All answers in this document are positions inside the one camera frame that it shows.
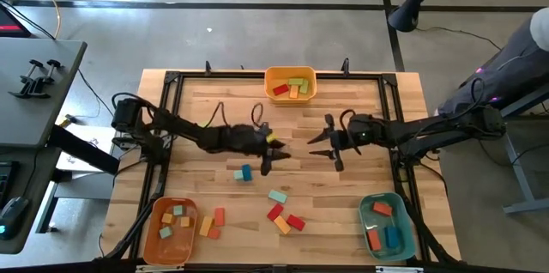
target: gray floor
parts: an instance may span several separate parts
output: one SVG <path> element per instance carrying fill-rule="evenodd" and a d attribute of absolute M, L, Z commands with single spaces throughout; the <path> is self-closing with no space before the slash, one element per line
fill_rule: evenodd
<path fill-rule="evenodd" d="M 381 3 L 382 0 L 121 0 L 135 2 Z M 436 5 L 544 5 L 547 0 L 426 0 Z M 51 8 L 21 8 L 49 31 L 56 26 Z M 62 9 L 61 39 L 88 42 L 81 66 L 103 98 L 135 91 L 146 68 L 264 69 L 306 64 L 338 70 L 349 57 L 352 70 L 394 70 L 381 11 Z M 421 13 L 422 28 L 443 26 L 486 36 L 503 46 L 529 14 Z M 419 72 L 431 112 L 495 49 L 484 40 L 444 31 L 399 33 L 406 71 Z M 97 108 L 80 79 L 63 112 L 94 115 Z M 91 125 L 108 125 L 101 111 Z M 489 143 L 505 161 L 501 145 Z M 505 216 L 503 204 L 521 201 L 510 168 L 494 166 L 476 142 L 442 153 L 449 202 L 464 260 L 471 264 L 549 271 L 549 212 Z M 0 266 L 82 261 L 98 255 L 97 239 L 106 203 L 67 200 L 53 220 L 58 234 L 31 235 L 23 252 L 0 256 Z"/>

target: wooden tabletop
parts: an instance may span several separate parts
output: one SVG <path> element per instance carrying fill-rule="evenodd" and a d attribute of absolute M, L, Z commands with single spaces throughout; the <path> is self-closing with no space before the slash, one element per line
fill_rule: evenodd
<path fill-rule="evenodd" d="M 144 70 L 138 94 L 158 105 L 165 72 Z M 397 79 L 405 120 L 427 116 L 419 75 L 397 73 Z M 319 80 L 317 87 L 317 96 L 306 106 L 274 106 L 264 93 L 262 79 L 184 81 L 181 117 L 207 122 L 218 101 L 223 101 L 229 124 L 250 124 L 253 105 L 262 102 L 263 121 L 269 122 L 275 135 L 287 144 L 285 151 L 292 154 L 291 159 L 274 162 L 273 170 L 263 177 L 259 173 L 261 161 L 255 157 L 210 155 L 190 141 L 176 140 L 165 196 L 192 199 L 200 210 L 199 221 L 204 215 L 213 216 L 216 207 L 226 210 L 220 238 L 197 235 L 189 263 L 378 264 L 366 249 L 358 207 L 366 195 L 394 190 L 387 149 L 364 146 L 360 148 L 361 156 L 352 150 L 341 152 L 345 171 L 338 173 L 332 161 L 308 154 L 310 150 L 327 149 L 328 143 L 306 144 L 324 127 L 325 113 L 339 118 L 342 111 L 352 108 L 381 117 L 377 84 L 367 80 Z M 168 105 L 172 104 L 172 96 L 173 92 Z M 223 124 L 219 113 L 214 124 Z M 136 158 L 137 152 L 128 154 L 121 167 Z M 437 162 L 423 162 L 440 171 Z M 253 181 L 235 181 L 232 170 L 246 163 L 252 166 Z M 133 167 L 117 177 L 101 241 L 106 252 L 136 217 L 145 167 Z M 459 258 L 443 183 L 423 167 L 416 167 L 415 173 L 425 223 L 448 253 Z M 267 198 L 273 189 L 288 195 L 284 217 L 293 214 L 305 220 L 302 232 L 293 229 L 283 235 L 267 218 L 275 205 Z M 147 231 L 148 223 L 143 228 L 141 252 Z"/>

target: blue block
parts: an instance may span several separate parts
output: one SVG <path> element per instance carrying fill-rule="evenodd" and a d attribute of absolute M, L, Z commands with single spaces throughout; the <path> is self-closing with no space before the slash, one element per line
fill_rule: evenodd
<path fill-rule="evenodd" d="M 244 175 L 244 181 L 251 181 L 251 167 L 250 165 L 242 166 L 242 174 Z"/>
<path fill-rule="evenodd" d="M 275 201 L 278 201 L 280 203 L 285 203 L 286 202 L 286 198 L 287 196 L 279 191 L 275 191 L 275 190 L 272 190 L 269 194 L 268 194 L 268 197 L 275 200 Z"/>
<path fill-rule="evenodd" d="M 398 229 L 396 227 L 388 226 L 385 228 L 385 239 L 388 248 L 398 247 Z"/>

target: yellow block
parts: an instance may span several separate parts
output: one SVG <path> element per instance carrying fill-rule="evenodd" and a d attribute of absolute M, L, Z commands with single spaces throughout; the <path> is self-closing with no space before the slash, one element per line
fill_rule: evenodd
<path fill-rule="evenodd" d="M 181 227 L 183 228 L 190 227 L 190 217 L 188 216 L 181 217 Z"/>
<path fill-rule="evenodd" d="M 298 98 L 299 85 L 292 85 L 290 88 L 290 98 Z"/>
<path fill-rule="evenodd" d="M 282 218 L 282 216 L 276 217 L 276 219 L 274 219 L 274 223 L 276 224 L 276 226 L 278 226 L 278 228 L 281 230 L 283 234 L 288 234 L 290 232 L 291 228 L 290 226 L 288 226 L 288 224 L 286 223 L 284 218 Z"/>
<path fill-rule="evenodd" d="M 202 225 L 200 226 L 200 235 L 202 236 L 208 236 L 209 229 L 212 227 L 212 222 L 214 222 L 214 219 L 209 216 L 204 216 L 204 219 L 202 220 Z"/>

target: toy block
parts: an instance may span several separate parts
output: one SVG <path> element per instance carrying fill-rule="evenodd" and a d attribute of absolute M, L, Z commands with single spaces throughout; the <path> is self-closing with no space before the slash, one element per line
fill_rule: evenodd
<path fill-rule="evenodd" d="M 370 249 L 375 252 L 381 250 L 381 242 L 379 241 L 379 235 L 376 229 L 368 230 L 368 242 L 370 242 Z"/>
<path fill-rule="evenodd" d="M 275 191 L 275 190 L 272 190 L 269 194 L 268 194 L 268 197 L 275 200 L 275 201 L 278 201 L 280 203 L 285 203 L 286 202 L 286 198 L 287 196 L 279 191 Z"/>
<path fill-rule="evenodd" d="M 251 181 L 251 167 L 250 165 L 242 166 L 242 175 L 244 176 L 244 182 Z"/>
<path fill-rule="evenodd" d="M 291 78 L 288 80 L 288 85 L 301 85 L 303 84 L 303 78 Z"/>
<path fill-rule="evenodd" d="M 398 246 L 398 229 L 393 226 L 385 228 L 385 239 L 388 248 L 395 248 Z"/>
<path fill-rule="evenodd" d="M 176 205 L 173 207 L 173 215 L 174 216 L 182 216 L 185 215 L 185 207 L 183 205 Z"/>
<path fill-rule="evenodd" d="M 244 173 L 242 172 L 242 170 L 235 170 L 234 171 L 234 179 L 244 180 Z"/>
<path fill-rule="evenodd" d="M 212 221 L 214 221 L 212 217 L 204 216 L 199 232 L 201 236 L 208 236 L 209 229 L 212 227 Z"/>
<path fill-rule="evenodd" d="M 275 221 L 276 217 L 278 217 L 282 213 L 283 209 L 284 207 L 281 206 L 280 203 L 277 203 L 267 214 L 267 218 L 269 218 L 269 220 L 271 221 Z"/>
<path fill-rule="evenodd" d="M 393 213 L 393 208 L 391 208 L 385 203 L 379 203 L 379 202 L 375 202 L 371 210 L 385 216 L 391 216 L 391 214 Z"/>
<path fill-rule="evenodd" d="M 292 88 L 290 88 L 290 98 L 298 98 L 299 93 L 299 86 L 292 85 Z"/>
<path fill-rule="evenodd" d="M 299 92 L 301 94 L 307 94 L 307 91 L 309 90 L 309 81 L 303 79 L 303 84 L 299 87 Z"/>
<path fill-rule="evenodd" d="M 282 218 L 282 216 L 276 217 L 274 219 L 274 223 L 276 224 L 276 226 L 278 226 L 278 228 L 281 230 L 283 234 L 288 234 L 291 230 L 290 226 L 288 226 L 288 224 L 286 223 L 284 218 Z"/>
<path fill-rule="evenodd" d="M 299 231 L 303 230 L 303 227 L 305 227 L 305 222 L 294 215 L 289 215 L 286 222 L 288 223 L 288 225 L 298 229 Z"/>
<path fill-rule="evenodd" d="M 225 226 L 225 208 L 215 208 L 214 211 L 215 226 Z"/>
<path fill-rule="evenodd" d="M 287 86 L 287 84 L 282 84 L 279 87 L 273 88 L 273 93 L 275 96 L 278 96 L 280 94 L 284 94 L 285 92 L 289 91 L 290 88 Z"/>
<path fill-rule="evenodd" d="M 181 217 L 181 227 L 183 228 L 190 227 L 190 217 L 188 216 Z"/>
<path fill-rule="evenodd" d="M 163 227 L 160 231 L 160 237 L 162 239 L 165 239 L 167 237 L 169 237 L 170 235 L 172 235 L 172 229 L 170 228 L 170 226 L 166 226 L 166 227 Z"/>
<path fill-rule="evenodd" d="M 221 231 L 219 229 L 211 228 L 209 229 L 208 237 L 210 239 L 217 240 L 220 237 L 220 234 L 221 234 Z"/>
<path fill-rule="evenodd" d="M 171 224 L 173 221 L 173 215 L 169 213 L 164 213 L 162 216 L 162 222 Z"/>

